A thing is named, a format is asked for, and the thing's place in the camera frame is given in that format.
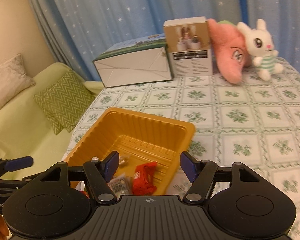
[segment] sofa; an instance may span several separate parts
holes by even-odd
[[[63,63],[50,65],[33,78],[35,86],[23,90],[0,109],[0,158],[29,155],[34,159],[32,167],[7,172],[2,179],[22,179],[44,171],[64,155],[72,132],[63,129],[55,135],[33,95],[58,81],[69,69]],[[84,82],[79,78],[95,95],[102,90],[101,82]]]

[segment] blue curtain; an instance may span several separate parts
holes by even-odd
[[[100,80],[92,64],[115,43],[162,33],[165,20],[205,16],[241,21],[239,0],[30,0],[52,48],[83,78]]]
[[[72,67],[79,75],[86,80],[93,80],[94,77],[86,68],[78,49],[54,0],[29,0],[50,51],[58,62],[63,62]]]
[[[300,72],[300,0],[248,0],[249,25],[267,22],[279,56]]]

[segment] orange object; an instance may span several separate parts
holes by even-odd
[[[179,167],[182,151],[190,145],[195,127],[192,123],[145,114],[108,108],[92,125],[65,159],[69,166],[80,166],[96,156],[103,160],[112,151],[129,155],[126,166],[119,167],[116,176],[125,173],[133,177],[136,166],[157,162],[153,195],[164,195]]]
[[[7,226],[6,222],[4,221],[2,215],[0,215],[0,232],[1,232],[4,236],[8,236],[8,235],[9,235],[9,229],[8,229],[8,226]]]

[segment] green zigzag pillow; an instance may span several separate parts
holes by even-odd
[[[44,95],[44,108],[71,132],[95,97],[69,70]]]
[[[58,119],[56,117],[54,117],[54,115],[45,108],[44,95],[50,90],[50,88],[51,87],[48,87],[48,88],[42,90],[41,92],[39,92],[38,94],[35,94],[34,101],[37,103],[37,105],[43,111],[44,115],[49,120],[49,122],[52,126],[53,132],[55,133],[55,135],[57,135],[58,133],[60,133],[63,130],[64,127],[62,126],[61,123],[59,123]]]

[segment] white cardboard box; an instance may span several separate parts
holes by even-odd
[[[117,43],[93,63],[106,88],[172,80],[164,34]]]
[[[175,77],[212,75],[210,36],[205,17],[168,20],[163,29]]]

